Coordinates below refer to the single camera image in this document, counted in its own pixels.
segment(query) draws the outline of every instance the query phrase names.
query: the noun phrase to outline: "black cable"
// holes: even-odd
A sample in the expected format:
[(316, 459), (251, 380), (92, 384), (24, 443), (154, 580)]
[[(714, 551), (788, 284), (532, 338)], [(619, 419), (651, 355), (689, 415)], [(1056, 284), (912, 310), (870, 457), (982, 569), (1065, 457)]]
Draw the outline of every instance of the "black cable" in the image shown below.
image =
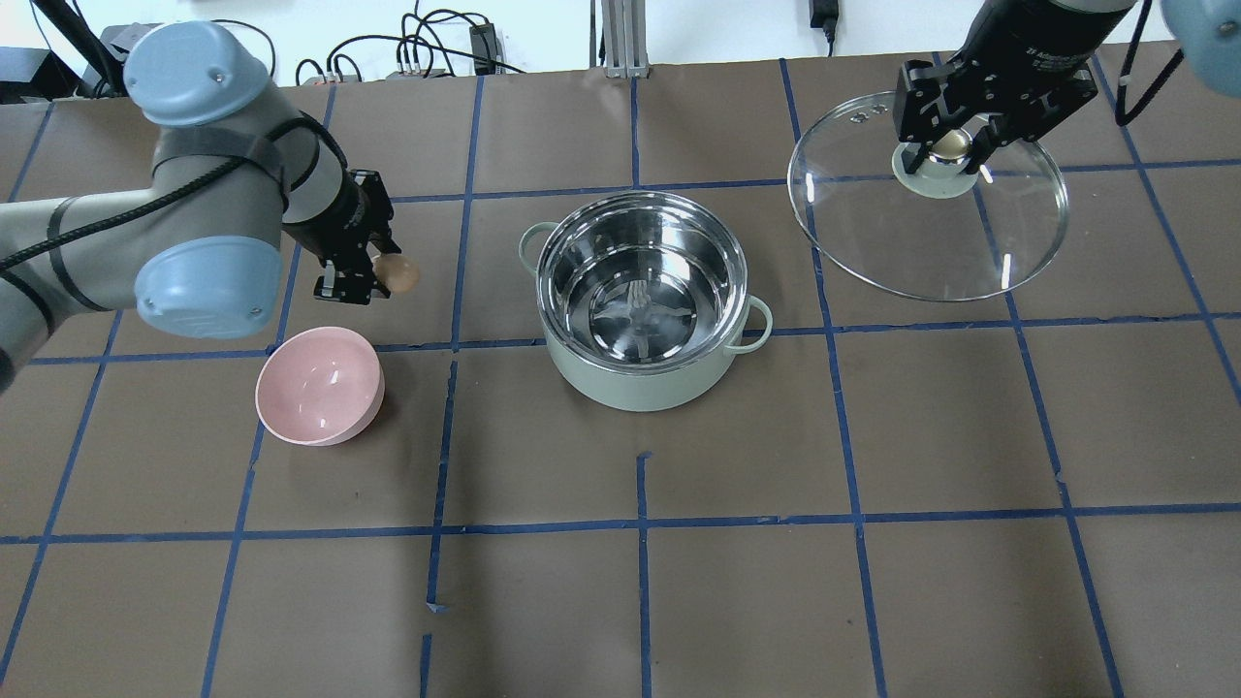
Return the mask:
[[(86, 15), (82, 12), (82, 7), (78, 6), (77, 0), (72, 0), (72, 2), (73, 2), (73, 11), (77, 12), (78, 19), (82, 20), (82, 24), (86, 26), (87, 31), (89, 31), (91, 35), (94, 35), (94, 30), (92, 30), (91, 29), (91, 24), (86, 21)], [(43, 27), (38, 27), (38, 32), (42, 34), (43, 32)], [(101, 66), (107, 66), (108, 65), (108, 56), (105, 56), (105, 53), (108, 52), (108, 50), (103, 46), (103, 41), (102, 40), (94, 42), (94, 51), (96, 51), (96, 57), (99, 58), (99, 65)], [(112, 86), (110, 83), (108, 83), (107, 79), (108, 79), (107, 76), (104, 76), (102, 73), (99, 75), (99, 82), (103, 82), (103, 83), (108, 84), (108, 87), (112, 87), (112, 93), (108, 94), (108, 96), (109, 97), (118, 97), (120, 93), (117, 91), (117, 88), (114, 86)], [(94, 84), (94, 89), (91, 91), (91, 98), (92, 99), (99, 99), (102, 97), (104, 97), (104, 94), (103, 94), (102, 89), (99, 88), (99, 83), (97, 82)]]
[[(434, 17), (437, 15), (447, 15), (447, 16), (444, 19), (442, 19), (442, 20), (433, 20), (433, 19), (431, 19), (431, 17)], [(484, 21), (486, 20), (485, 16), (479, 15), (478, 12), (458, 12), (457, 10), (439, 9), (439, 10), (432, 10), (432, 11), (427, 12), (427, 16), (422, 17), (422, 21), (427, 22), (428, 25), (434, 25), (434, 24), (447, 22), (449, 20), (463, 19), (467, 22), (469, 22), (469, 26), (478, 26), (478, 22), (474, 21), (474, 20), (472, 20), (472, 19), (469, 19), (469, 15), (478, 15), (478, 16), (483, 17)]]
[(56, 72), (61, 73), (61, 79), (65, 82), (65, 86), (68, 87), (73, 84), (76, 81), (65, 75), (63, 62), (58, 56), (56, 56), (56, 51), (52, 50), (52, 42), (48, 41), (47, 35), (43, 34), (43, 24), (38, 21), (38, 12), (35, 11), (35, 0), (30, 0), (30, 16), (35, 17), (35, 27), (38, 29), (38, 35), (43, 37), (43, 43), (47, 45), (47, 52), (52, 55), (52, 62), (56, 63)]
[(1138, 103), (1133, 106), (1133, 109), (1129, 112), (1124, 111), (1124, 101), (1129, 92), (1129, 72), (1133, 70), (1133, 60), (1138, 55), (1138, 42), (1142, 40), (1143, 30), (1147, 27), (1147, 16), (1150, 15), (1150, 6), (1153, 4), (1153, 0), (1143, 1), (1142, 11), (1138, 14), (1138, 24), (1133, 27), (1133, 39), (1129, 40), (1129, 50), (1124, 53), (1124, 65), (1121, 66), (1121, 78), (1117, 81), (1116, 87), (1117, 125), (1129, 125), (1133, 119), (1138, 118), (1138, 114), (1147, 108), (1147, 104), (1154, 99), (1155, 94), (1163, 88), (1164, 83), (1168, 82), (1168, 78), (1172, 77), (1172, 73), (1176, 71), (1178, 66), (1180, 66), (1180, 62), (1185, 60), (1185, 53), (1178, 48), (1176, 52), (1172, 55), (1172, 58), (1168, 60), (1168, 63), (1163, 67), (1163, 70), (1159, 71), (1159, 75), (1155, 76), (1150, 87), (1148, 87), (1147, 91), (1142, 93), (1142, 97), (1138, 98)]
[[(414, 67), (416, 63), (418, 66), (422, 65), (422, 63), (418, 62), (418, 43), (414, 41), (414, 39), (416, 39), (414, 36), (407, 36), (407, 37), (402, 39), (400, 43), (396, 45), (397, 53), (401, 53), (401, 51), (405, 51), (405, 62), (406, 62), (406, 65), (410, 66), (410, 72), (411, 73), (413, 72), (413, 67)], [(410, 45), (411, 43), (413, 43), (413, 61), (412, 62), (410, 61)], [(429, 45), (427, 45), (427, 43), (423, 43), (423, 45), (428, 46), (428, 50), (427, 50), (427, 67), (426, 67), (426, 70), (422, 71), (422, 77), (428, 77), (431, 75), (431, 71), (434, 70), (434, 67), (436, 67), (436, 52), (432, 50), (433, 47), (429, 47)], [(448, 63), (448, 68), (447, 70), (448, 70), (448, 73), (452, 75), (453, 77), (457, 76), (457, 73), (453, 71), (453, 65), (452, 63)]]
[(468, 53), (465, 51), (457, 51), (457, 50), (453, 50), (453, 48), (443, 48), (441, 46), (434, 46), (434, 45), (429, 43), (424, 39), (418, 39), (418, 37), (413, 37), (413, 36), (405, 36), (405, 37), (402, 37), (402, 36), (392, 36), (390, 34), (364, 34), (361, 36), (354, 36), (351, 39), (346, 39), (345, 41), (341, 41), (339, 45), (336, 45), (335, 48), (331, 50), (330, 56), (335, 56), (336, 52), (339, 52), (345, 46), (349, 46), (350, 43), (354, 43), (355, 41), (366, 41), (366, 40), (370, 40), (370, 39), (382, 39), (382, 40), (386, 40), (386, 41), (413, 41), (416, 45), (418, 45), (418, 46), (426, 46), (427, 48), (431, 48), (432, 51), (441, 51), (441, 52), (443, 52), (446, 55), (447, 53), (452, 53), (453, 56), (463, 56), (465, 58), (475, 58), (475, 60), (479, 60), (479, 61), (490, 61), (490, 62), (495, 63), (496, 66), (499, 66), (499, 67), (501, 67), (504, 70), (508, 70), (508, 71), (513, 71), (515, 73), (525, 73), (526, 72), (526, 71), (524, 71), (524, 70), (521, 70), (521, 68), (519, 68), (516, 66), (510, 66), (509, 63), (505, 63), (505, 62), (501, 62), (501, 61), (496, 61), (494, 58), (488, 58), (486, 56), (479, 56), (478, 53)]
[[(422, 30), (426, 29), (428, 32), (431, 32), (431, 37), (436, 40), (436, 43), (438, 43), (441, 48), (444, 48), (444, 40), (439, 39), (439, 34), (436, 32), (436, 30), (431, 25), (428, 25), (426, 20), (423, 20), (422, 17), (419, 17), (418, 15), (412, 14), (412, 12), (406, 12), (406, 14), (401, 15), (401, 36), (410, 36), (410, 31), (406, 29), (406, 21), (411, 20), (411, 19), (414, 20), (416, 22), (418, 22), (418, 26), (413, 30), (413, 36), (416, 36), (416, 37), (419, 36), (422, 34)], [(401, 42), (401, 46), (398, 46), (397, 48), (400, 50), (403, 46), (406, 46), (406, 43)], [(428, 60), (429, 62), (428, 62), (427, 70), (422, 73), (423, 77), (429, 76), (432, 67), (434, 67), (434, 65), (436, 65), (436, 53), (434, 53), (434, 51), (433, 50), (428, 50), (427, 53), (429, 56), (429, 60)], [(418, 57), (417, 43), (414, 43), (413, 57), (414, 58)], [(455, 77), (457, 76), (457, 70), (453, 68), (452, 61), (449, 61), (446, 57), (444, 62), (448, 65), (448, 67), (447, 67), (448, 75)]]
[(323, 72), (323, 67), (319, 66), (319, 62), (314, 58), (302, 58), (297, 70), (293, 71), (293, 82), (302, 84), (302, 66), (305, 66), (307, 63), (310, 63), (310, 66), (314, 67), (314, 72), (319, 73), (319, 77), (323, 78), (325, 83), (328, 82), (328, 76)]
[(443, 47), (439, 47), (439, 46), (431, 46), (429, 43), (427, 43), (423, 40), (418, 40), (418, 41), (423, 46), (427, 46), (428, 48), (434, 48), (436, 51), (443, 51), (444, 53), (452, 53), (453, 56), (463, 56), (465, 58), (474, 58), (475, 61), (486, 61), (486, 62), (489, 62), (489, 63), (491, 63), (494, 66), (499, 66), (499, 67), (501, 67), (501, 68), (504, 68), (506, 71), (513, 71), (515, 73), (525, 73), (526, 72), (526, 71), (524, 71), (524, 70), (521, 70), (521, 68), (519, 68), (516, 66), (510, 66), (509, 63), (505, 63), (503, 61), (496, 61), (495, 58), (493, 58), (490, 56), (479, 56), (478, 53), (468, 53), (465, 51), (455, 51), (453, 48), (443, 48)]
[(354, 73), (357, 75), (357, 82), (362, 82), (362, 71), (357, 67), (357, 61), (350, 58), (344, 53), (336, 53), (336, 62), (333, 66), (336, 68), (336, 78), (345, 82), (345, 75), (340, 72), (340, 60), (344, 58), (349, 61), (349, 65), (354, 66)]
[[(345, 154), (340, 150), (340, 145), (331, 137), (331, 134), (328, 133), (328, 129), (324, 128), (323, 124), (307, 116), (305, 112), (303, 112), (302, 116), (295, 119), (289, 119), (287, 122), (280, 123), (279, 125), (269, 130), (263, 138), (274, 142), (297, 128), (305, 128), (319, 135), (319, 138), (321, 138), (324, 143), (328, 144), (328, 148), (333, 152), (333, 154), (336, 155), (336, 159), (340, 160), (340, 166), (347, 169), (349, 165), (347, 161), (345, 160)], [(191, 194), (218, 181), (225, 175), (241, 168), (249, 160), (246, 160), (244, 158), (228, 158), (228, 161), (216, 166), (215, 169), (207, 171), (204, 175), (200, 175), (190, 180), (189, 183), (174, 189), (172, 191), (169, 191), (168, 194), (160, 196), (159, 199), (154, 199), (151, 201), (148, 201), (146, 204), (143, 204), (141, 206), (137, 206), (128, 211), (123, 211), (114, 216), (109, 216), (107, 219), (103, 219), (102, 221), (96, 221), (93, 224), (87, 224), (84, 226), (76, 227), (68, 232), (57, 235), (56, 237), (42, 240), (40, 242), (36, 242), (35, 245), (31, 245), (30, 247), (26, 247), (25, 250), (19, 250), (17, 252), (9, 255), (4, 260), (0, 260), (0, 272), (6, 272), (22, 262), (32, 260), (46, 252), (51, 252), (52, 250), (68, 245), (69, 242), (74, 242), (82, 240), (83, 237), (94, 235), (97, 232), (103, 232), (105, 230), (125, 225), (143, 216), (154, 214), (160, 209), (166, 209), (168, 206), (190, 196)]]
[(258, 29), (257, 26), (254, 26), (252, 24), (246, 24), (246, 22), (240, 21), (240, 20), (211, 20), (211, 21), (216, 22), (217, 25), (237, 25), (237, 26), (243, 26), (243, 27), (247, 27), (247, 29), (252, 29), (252, 30), (257, 31), (258, 34), (263, 35), (263, 39), (267, 40), (267, 47), (271, 48), (271, 51), (272, 51), (272, 67), (268, 68), (267, 76), (271, 77), (271, 78), (276, 77), (276, 42), (272, 41), (272, 37), (266, 31)]
[(231, 158), (227, 163), (215, 168), (207, 174), (201, 175), (194, 180), (190, 180), (189, 184), (174, 189), (172, 191), (165, 194), (164, 196), (160, 196), (159, 199), (155, 199), (153, 201), (148, 201), (146, 204), (143, 204), (137, 209), (130, 209), (123, 214), (117, 214), (115, 216), (104, 219), (102, 221), (96, 221), (93, 224), (87, 224), (84, 226), (76, 227), (68, 232), (57, 235), (56, 237), (48, 240), (40, 241), (35, 245), (31, 245), (30, 247), (26, 247), (25, 250), (14, 252), (12, 255), (9, 255), (2, 261), (0, 261), (0, 271), (9, 271), (12, 267), (16, 267), (17, 265), (27, 260), (37, 257), (45, 252), (51, 252), (52, 250), (56, 250), (57, 247), (61, 247), (63, 245), (68, 245), (69, 242), (82, 240), (88, 235), (94, 235), (97, 232), (102, 232), (104, 230), (109, 230), (128, 224), (130, 221), (138, 220), (145, 215), (154, 214), (160, 209), (164, 209), (171, 204), (180, 201), (181, 199), (185, 199), (186, 196), (207, 186), (208, 184), (217, 181), (226, 174), (242, 166), (246, 160), (242, 158)]
[(587, 62), (587, 66), (592, 67), (592, 68), (594, 67), (594, 37), (596, 36), (598, 36), (598, 32), (596, 31), (596, 27), (594, 27), (594, 0), (591, 0), (591, 60), (589, 60), (589, 62)]

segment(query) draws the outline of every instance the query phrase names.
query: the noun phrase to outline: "pot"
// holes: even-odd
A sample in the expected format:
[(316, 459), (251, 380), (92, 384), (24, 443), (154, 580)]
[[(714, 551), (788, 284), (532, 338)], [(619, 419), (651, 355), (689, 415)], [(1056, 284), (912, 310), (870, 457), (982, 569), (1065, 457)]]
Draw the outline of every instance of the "pot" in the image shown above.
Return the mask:
[[(547, 233), (537, 265), (531, 238)], [(772, 312), (746, 291), (741, 243), (710, 211), (674, 194), (625, 191), (517, 242), (536, 279), (547, 350), (587, 397), (647, 412), (715, 385), (737, 354), (767, 343)], [(757, 309), (762, 335), (740, 344)]]

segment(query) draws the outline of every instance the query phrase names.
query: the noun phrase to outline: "pink bowl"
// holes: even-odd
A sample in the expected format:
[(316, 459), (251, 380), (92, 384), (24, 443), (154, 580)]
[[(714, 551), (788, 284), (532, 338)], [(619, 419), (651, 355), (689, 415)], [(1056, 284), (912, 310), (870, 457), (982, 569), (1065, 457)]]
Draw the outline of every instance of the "pink bowl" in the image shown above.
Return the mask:
[(308, 329), (280, 345), (258, 374), (254, 407), (267, 431), (299, 446), (357, 436), (383, 401), (375, 348), (343, 327)]

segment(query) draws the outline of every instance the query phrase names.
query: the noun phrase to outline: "blue tape line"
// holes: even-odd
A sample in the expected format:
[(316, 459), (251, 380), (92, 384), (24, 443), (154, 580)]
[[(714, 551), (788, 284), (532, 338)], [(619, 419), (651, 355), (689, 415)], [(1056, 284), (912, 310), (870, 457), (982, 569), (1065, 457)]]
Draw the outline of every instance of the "blue tape line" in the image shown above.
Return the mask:
[(169, 530), (156, 533), (60, 533), (51, 537), (53, 545), (97, 543), (186, 543), (232, 540), (228, 530)]
[[(995, 236), (992, 231), (990, 216), (987, 214), (987, 205), (978, 189), (974, 189), (974, 204), (978, 207), (978, 217), (982, 221), (987, 241), (992, 247), (993, 258), (998, 263), (999, 250), (995, 247)], [(1025, 338), (1021, 314), (1018, 312), (1016, 301), (1013, 293), (1005, 293), (1004, 301), (1008, 304), (1009, 318), (1013, 323), (1013, 333), (1016, 335), (1018, 349), (1021, 354), (1021, 364), (1025, 368), (1025, 378), (1030, 384), (1030, 396), (1039, 416), (1039, 428), (1042, 431), (1042, 441), (1047, 450), (1047, 460), (1051, 463), (1052, 476), (1056, 488), (1060, 492), (1061, 514), (1069, 525), (1069, 537), (1072, 540), (1073, 556), (1077, 559), (1077, 570), (1082, 578), (1082, 587), (1086, 592), (1086, 605), (1090, 607), (1091, 620), (1095, 625), (1095, 635), (1098, 640), (1100, 652), (1103, 656), (1103, 666), (1107, 669), (1108, 683), (1112, 686), (1112, 696), (1123, 698), (1124, 689), (1121, 686), (1121, 674), (1112, 655), (1112, 643), (1107, 636), (1107, 626), (1103, 623), (1103, 612), (1098, 605), (1098, 595), (1095, 590), (1095, 580), (1090, 571), (1090, 563), (1086, 559), (1086, 548), (1082, 544), (1081, 530), (1077, 527), (1077, 518), (1073, 515), (1072, 498), (1069, 496), (1069, 486), (1064, 482), (1060, 451), (1056, 448), (1056, 440), (1051, 433), (1051, 420), (1047, 417), (1046, 402), (1042, 399), (1042, 389), (1039, 386), (1039, 376), (1034, 369), (1034, 359), (1030, 356), (1030, 345)]]
[[(1107, 89), (1107, 94), (1108, 97), (1112, 96), (1111, 88)], [(1232, 168), (1237, 165), (1241, 165), (1241, 158), (1225, 158), (1222, 160), (1174, 160), (1170, 163), (1147, 163), (1143, 160), (1140, 166), (1148, 170), (1168, 170), (1181, 168)]]
[(741, 179), (730, 181), (680, 181), (665, 184), (644, 184), (639, 189), (648, 191), (683, 191), (686, 189), (732, 189), (738, 186), (784, 186), (783, 179)]
[(652, 698), (650, 682), (650, 561), (647, 555), (647, 462), (638, 456), (638, 616), (642, 627), (642, 698)]
[(232, 596), (233, 575), (237, 571), (237, 554), (241, 551), (242, 533), (246, 530), (246, 514), (249, 510), (249, 498), (254, 491), (254, 463), (263, 445), (263, 424), (254, 428), (254, 446), (251, 448), (249, 467), (246, 468), (246, 481), (242, 484), (241, 502), (237, 504), (237, 519), (233, 523), (228, 561), (225, 564), (225, 578), (220, 585), (220, 601), (216, 605), (216, 620), (211, 626), (211, 645), (207, 646), (207, 663), (202, 672), (202, 691), (200, 698), (210, 698), (211, 682), (216, 676), (216, 658), (220, 656), (220, 638), (225, 631), (225, 617), (228, 615), (228, 599)]
[[(1103, 507), (1073, 507), (1078, 517), (1137, 517), (1137, 515), (1191, 515), (1241, 513), (1241, 502), (1204, 502), (1180, 504), (1116, 504)], [(927, 522), (985, 522), (1009, 519), (1046, 519), (1065, 515), (1065, 509), (961, 509), (936, 512), (877, 512), (864, 513), (865, 523), (927, 523)], [(550, 522), (530, 524), (465, 524), (446, 525), (442, 535), (524, 535), (537, 533), (580, 533), (591, 530), (638, 530), (642, 528), (751, 528), (767, 525), (846, 525), (854, 523), (853, 514), (792, 514), (752, 517), (671, 517), (639, 519), (594, 519), (576, 522)], [(431, 525), (397, 525), (366, 528), (316, 528), (316, 529), (266, 529), (244, 530), (242, 540), (330, 540), (346, 538), (418, 538), (432, 537)], [(189, 530), (155, 533), (62, 533), (50, 537), (50, 545), (114, 544), (114, 543), (175, 543), (232, 540), (228, 530)], [(37, 545), (40, 535), (4, 535), (0, 545)]]
[(457, 400), (457, 359), (448, 368), (444, 397), (444, 426), (439, 436), (439, 477), (436, 481), (436, 513), (432, 520), (431, 560), (427, 564), (427, 604), (434, 605), (439, 587), (439, 545), (443, 540), (444, 501), (448, 494), (448, 460), (453, 445), (453, 410)]
[(1203, 315), (1198, 313), (1185, 313), (1181, 315), (1117, 315), (1114, 318), (1059, 318), (1059, 319), (1021, 319), (1025, 327), (1081, 327), (1098, 324), (1144, 324), (1144, 323), (1185, 323), (1201, 322)]
[(117, 354), (102, 359), (109, 364), (137, 364), (143, 361), (189, 361), (196, 359), (259, 359), (267, 355), (266, 349), (236, 349), (227, 351), (169, 351), (165, 354)]
[(103, 356), (35, 356), (31, 366), (62, 366), (69, 364), (99, 364)]
[(465, 197), (462, 200), (462, 235), (457, 246), (457, 283), (453, 289), (453, 353), (460, 349), (462, 303), (465, 294), (465, 256), (469, 252), (469, 217), (474, 204), (474, 166), (478, 160), (478, 127), (483, 112), (483, 86), (486, 76), (478, 76), (474, 88), (474, 120), (469, 130), (469, 158), (465, 161)]
[(365, 528), (266, 529), (242, 532), (242, 540), (333, 540), (338, 538), (416, 538), (432, 535), (429, 525), (392, 525)]
[(864, 514), (866, 523), (990, 522), (1009, 519), (1050, 519), (1065, 515), (1059, 509), (982, 509), (975, 512), (891, 512)]
[[(1062, 173), (1113, 173), (1113, 171), (1133, 171), (1132, 163), (1118, 163), (1113, 165), (1061, 165), (1060, 171)], [(1010, 173), (1006, 170), (992, 170), (993, 176), (1024, 176), (1030, 173)]]
[[(1107, 96), (1107, 102), (1114, 111), (1116, 97), (1112, 94), (1112, 86), (1108, 84), (1107, 75), (1103, 72), (1103, 65), (1100, 63), (1097, 55), (1091, 60), (1095, 62), (1095, 70), (1100, 73), (1100, 84), (1103, 87), (1103, 94)], [(1147, 165), (1142, 161), (1142, 156), (1138, 154), (1138, 147), (1133, 143), (1133, 135), (1129, 134), (1128, 127), (1121, 128), (1121, 135), (1124, 137), (1124, 145), (1129, 149), (1133, 164), (1138, 168), (1138, 178), (1142, 179), (1142, 188), (1145, 189), (1147, 199), (1150, 200), (1150, 206), (1155, 211), (1155, 217), (1159, 219), (1159, 226), (1163, 229), (1164, 236), (1168, 238), (1168, 246), (1172, 247), (1172, 253), (1176, 257), (1176, 266), (1180, 267), (1180, 273), (1185, 278), (1185, 284), (1189, 286), (1189, 292), (1194, 297), (1198, 312), (1201, 313), (1203, 322), (1206, 323), (1206, 332), (1211, 335), (1211, 343), (1215, 344), (1215, 351), (1220, 355), (1220, 363), (1224, 365), (1224, 375), (1227, 376), (1229, 385), (1232, 388), (1232, 396), (1236, 399), (1237, 404), (1241, 405), (1241, 381), (1237, 380), (1237, 373), (1236, 369), (1232, 368), (1232, 360), (1229, 358), (1227, 349), (1224, 347), (1224, 339), (1220, 337), (1220, 330), (1215, 327), (1211, 312), (1206, 307), (1206, 298), (1203, 297), (1203, 292), (1199, 289), (1198, 282), (1194, 279), (1194, 272), (1189, 268), (1189, 261), (1185, 258), (1184, 252), (1181, 252), (1180, 243), (1176, 242), (1176, 233), (1172, 230), (1172, 224), (1168, 221), (1168, 215), (1164, 212), (1163, 205), (1159, 204), (1159, 196), (1155, 194), (1155, 188), (1150, 184), (1150, 175), (1147, 174)]]
[(581, 186), (576, 189), (529, 189), (521, 191), (480, 191), (474, 199), (529, 199), (536, 196), (576, 196), (580, 194), (612, 194), (632, 189), (625, 186)]
[(331, 125), (331, 113), (336, 108), (336, 86), (330, 84), (328, 87), (328, 106), (323, 109), (323, 127), (328, 128)]
[(1224, 514), (1241, 512), (1241, 502), (1204, 502), (1198, 504), (1121, 504), (1077, 507), (1078, 517), (1145, 517), (1162, 514)]
[(871, 332), (892, 332), (892, 330), (910, 330), (910, 332), (937, 332), (944, 329), (993, 329), (1011, 327), (1009, 320), (963, 320), (963, 322), (944, 322), (944, 323), (912, 323), (912, 324), (853, 324), (853, 325), (840, 325), (831, 328), (835, 334), (854, 334), (854, 333), (871, 333)]
[(302, 262), (302, 243), (293, 245), (293, 261), (289, 262), (289, 278), (284, 282), (284, 301), (280, 304), (280, 322), (276, 325), (276, 343), (269, 348), (274, 351), (284, 343), (284, 335), (289, 329), (289, 309), (293, 307), (293, 289), (297, 287), (298, 267)]
[(520, 535), (526, 533), (577, 533), (583, 530), (624, 530), (635, 528), (639, 528), (635, 519), (596, 519), (531, 524), (446, 525), (441, 532), (444, 535)]
[[(800, 142), (802, 127), (797, 118), (797, 101), (793, 97), (793, 83), (788, 76), (788, 61), (779, 60), (781, 79), (784, 83), (784, 98), (788, 103), (788, 117), (793, 127), (793, 140)], [(814, 225), (814, 211), (807, 210), (807, 224), (810, 235), (818, 238)], [(879, 641), (879, 619), (875, 615), (875, 592), (870, 581), (870, 556), (866, 553), (866, 530), (861, 512), (861, 497), (858, 492), (858, 473), (854, 467), (853, 442), (849, 437), (849, 416), (845, 411), (844, 388), (840, 381), (840, 363), (836, 354), (836, 339), (831, 324), (831, 309), (828, 306), (827, 292), (823, 284), (823, 260), (819, 257), (817, 247), (810, 248), (810, 260), (814, 265), (815, 291), (819, 297), (819, 310), (823, 314), (823, 327), (827, 332), (823, 337), (828, 343), (828, 369), (831, 374), (831, 392), (835, 400), (836, 420), (840, 427), (840, 450), (844, 455), (845, 478), (849, 483), (849, 510), (853, 515), (854, 540), (858, 548), (858, 570), (861, 582), (862, 609), (866, 614), (866, 635), (870, 640), (870, 658), (875, 669), (875, 691), (879, 698), (887, 698), (887, 679), (884, 673), (884, 655)]]
[(630, 170), (633, 188), (638, 189), (642, 178), (638, 176), (638, 78), (629, 78), (629, 150), (633, 156)]
[(426, 344), (375, 344), (375, 350), (383, 353), (397, 353), (397, 351), (443, 351), (446, 349), (452, 349), (452, 342), (428, 342)]
[(392, 204), (429, 204), (434, 201), (463, 201), (464, 194), (423, 194), (419, 196), (392, 196)]
[[(108, 342), (103, 348), (104, 356), (112, 353), (112, 347), (117, 342), (117, 333), (120, 330), (123, 315), (123, 310), (117, 310), (112, 318)], [(61, 513), (61, 504), (65, 503), (65, 493), (68, 491), (69, 478), (73, 476), (73, 466), (77, 465), (77, 457), (82, 450), (82, 438), (86, 437), (87, 427), (91, 424), (91, 412), (94, 410), (96, 400), (99, 397), (99, 386), (103, 384), (103, 374), (107, 369), (107, 364), (99, 364), (99, 368), (94, 371), (91, 392), (87, 395), (86, 405), (82, 407), (82, 419), (78, 420), (77, 431), (73, 433), (73, 445), (69, 447), (69, 455), (65, 460), (65, 469), (61, 472), (61, 481), (56, 486), (52, 507), (47, 513), (47, 520), (43, 523), (43, 533), (38, 540), (38, 549), (35, 551), (35, 560), (30, 566), (30, 575), (26, 578), (21, 601), (17, 604), (17, 612), (14, 614), (12, 627), (9, 630), (9, 640), (5, 642), (4, 655), (0, 656), (0, 686), (4, 684), (4, 678), (9, 673), (9, 663), (12, 661), (12, 652), (17, 647), (17, 636), (21, 635), (21, 623), (25, 621), (26, 611), (30, 609), (30, 599), (35, 594), (38, 573), (42, 570), (43, 558), (47, 555), (47, 545), (51, 543), (52, 530), (56, 528), (56, 518)]]
[[(35, 152), (38, 150), (38, 144), (43, 140), (43, 132), (47, 130), (47, 122), (52, 120), (52, 109), (56, 108), (56, 102), (48, 102), (47, 108), (43, 109), (43, 119), (38, 122), (38, 129), (35, 130), (35, 139), (30, 142), (30, 150), (26, 152), (26, 159), (21, 163), (21, 169), (17, 170), (17, 180), (12, 183), (12, 190), (9, 191), (9, 202), (17, 200), (17, 193), (21, 191), (21, 185), (26, 181), (26, 173), (30, 171), (30, 165), (35, 161)], [(4, 678), (4, 672), (0, 671), (0, 679)]]
[(422, 655), (418, 657), (418, 698), (427, 698), (431, 686), (431, 633), (422, 636)]

